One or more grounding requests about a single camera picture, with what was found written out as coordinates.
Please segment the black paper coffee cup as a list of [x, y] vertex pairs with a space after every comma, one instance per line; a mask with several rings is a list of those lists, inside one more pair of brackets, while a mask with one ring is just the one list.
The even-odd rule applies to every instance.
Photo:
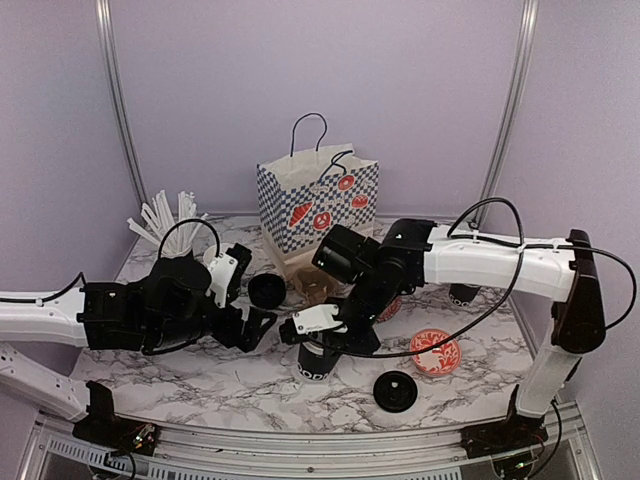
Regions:
[[476, 298], [481, 287], [470, 284], [451, 284], [449, 286], [449, 299], [457, 306], [466, 307]]

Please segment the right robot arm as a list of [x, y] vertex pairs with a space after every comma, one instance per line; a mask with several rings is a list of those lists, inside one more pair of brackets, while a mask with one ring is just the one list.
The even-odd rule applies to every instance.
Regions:
[[352, 290], [339, 305], [298, 314], [295, 330], [342, 355], [374, 358], [374, 321], [396, 297], [426, 284], [491, 287], [505, 297], [518, 291], [552, 300], [550, 331], [495, 428], [496, 440], [515, 448], [541, 423], [582, 356], [598, 349], [619, 324], [605, 319], [594, 260], [600, 252], [585, 232], [529, 240], [521, 224], [516, 228], [516, 236], [507, 237], [404, 218], [376, 241], [336, 225], [312, 263]]

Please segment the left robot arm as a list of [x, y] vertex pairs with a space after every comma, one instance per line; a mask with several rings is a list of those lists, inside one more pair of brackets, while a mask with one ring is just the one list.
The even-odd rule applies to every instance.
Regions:
[[15, 342], [57, 343], [145, 356], [180, 351], [211, 337], [244, 353], [257, 348], [276, 314], [234, 306], [252, 259], [239, 244], [217, 248], [204, 264], [192, 253], [159, 251], [150, 273], [135, 282], [89, 282], [77, 276], [58, 292], [1, 298], [1, 383], [72, 422], [86, 420], [106, 445], [125, 438], [104, 385], [62, 376], [13, 348]]

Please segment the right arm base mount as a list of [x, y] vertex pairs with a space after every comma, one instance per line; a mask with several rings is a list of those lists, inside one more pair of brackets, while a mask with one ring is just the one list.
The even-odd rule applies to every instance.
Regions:
[[507, 453], [546, 442], [542, 422], [535, 419], [503, 419], [463, 428], [461, 447], [469, 459]]

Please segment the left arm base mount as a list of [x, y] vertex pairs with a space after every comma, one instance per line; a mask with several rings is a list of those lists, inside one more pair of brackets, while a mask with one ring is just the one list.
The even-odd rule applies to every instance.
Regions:
[[89, 390], [86, 416], [74, 423], [72, 435], [124, 453], [152, 456], [160, 427], [152, 422], [118, 416], [115, 413], [113, 394], [106, 386], [88, 381], [86, 387]]

